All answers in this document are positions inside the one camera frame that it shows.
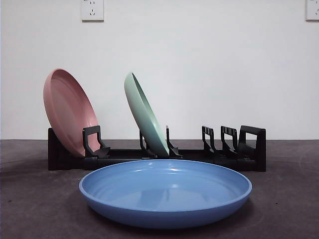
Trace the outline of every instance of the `countertop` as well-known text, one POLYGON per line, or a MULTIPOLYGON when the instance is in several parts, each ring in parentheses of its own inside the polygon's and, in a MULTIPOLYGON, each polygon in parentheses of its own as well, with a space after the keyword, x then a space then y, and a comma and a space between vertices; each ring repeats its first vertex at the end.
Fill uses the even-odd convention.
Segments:
MULTIPOLYGON (((202 147, 200 140, 172 142, 202 147)), ((106 143, 139 146, 137 140, 106 143)), ((98 215, 78 189, 89 172, 48 171, 46 140, 1 140, 1 238, 319 238, 319 140, 268 140, 267 172, 242 172, 253 184, 246 204, 219 222, 185 230, 139 229, 98 215)))

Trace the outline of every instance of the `dish rack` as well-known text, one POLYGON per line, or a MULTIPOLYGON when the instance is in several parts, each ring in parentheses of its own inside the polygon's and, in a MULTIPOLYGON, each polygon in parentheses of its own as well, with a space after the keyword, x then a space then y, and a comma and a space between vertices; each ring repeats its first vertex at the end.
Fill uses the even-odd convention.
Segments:
POLYGON ((214 144, 214 130, 202 126, 203 149, 179 149, 169 139, 169 128, 166 126, 166 141, 169 157, 158 157, 152 152, 140 132, 140 149, 111 149, 101 140, 100 126, 83 128, 83 146, 85 157, 73 156, 56 137, 52 128, 48 129, 48 170, 84 169, 95 170, 108 165, 144 160, 144 159, 184 159, 217 164, 236 171, 266 171, 266 130, 242 125, 239 139, 235 128, 221 126, 222 148, 217 149, 214 144), (253 148, 246 143, 246 134, 257 136, 256 146, 253 148), (88 136, 96 134, 100 149, 93 151, 88 143, 88 136), (225 141, 225 134, 232 136, 232 147, 225 141))

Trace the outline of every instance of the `electrical outlet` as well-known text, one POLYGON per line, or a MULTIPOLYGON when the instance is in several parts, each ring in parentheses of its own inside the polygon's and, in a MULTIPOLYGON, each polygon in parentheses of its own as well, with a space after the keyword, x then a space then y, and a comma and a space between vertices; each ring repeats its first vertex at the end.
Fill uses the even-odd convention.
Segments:
POLYGON ((306 21, 319 21, 319 0, 307 0, 306 21))
POLYGON ((81 0, 82 21, 104 21, 104 0, 81 0))

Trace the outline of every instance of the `plate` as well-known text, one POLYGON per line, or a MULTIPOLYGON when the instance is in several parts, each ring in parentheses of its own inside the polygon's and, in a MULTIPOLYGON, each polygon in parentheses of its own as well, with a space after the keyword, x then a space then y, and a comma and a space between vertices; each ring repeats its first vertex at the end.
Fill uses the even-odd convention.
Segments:
POLYGON ((160 157, 168 157, 169 149, 152 108, 135 75, 131 72, 124 82, 126 98, 133 117, 151 150, 160 157))
POLYGON ((107 166, 79 188, 88 205, 113 221, 141 228, 181 229, 221 220, 238 210, 252 185, 214 164, 155 159, 107 166))
MULTIPOLYGON (((74 156, 85 156, 82 130, 98 125, 94 110, 76 79, 63 69, 53 70, 43 90, 46 115, 54 133, 74 156)), ((100 148, 96 135, 88 137, 93 151, 100 148)))

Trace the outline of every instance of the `mint green plate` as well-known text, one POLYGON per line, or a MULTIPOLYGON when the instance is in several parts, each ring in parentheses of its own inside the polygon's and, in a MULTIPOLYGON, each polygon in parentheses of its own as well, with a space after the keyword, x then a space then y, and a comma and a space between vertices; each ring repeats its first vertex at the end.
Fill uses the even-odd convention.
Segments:
POLYGON ((160 157, 168 157, 169 149, 152 108, 135 75, 130 72, 124 90, 131 112, 150 149, 160 157))

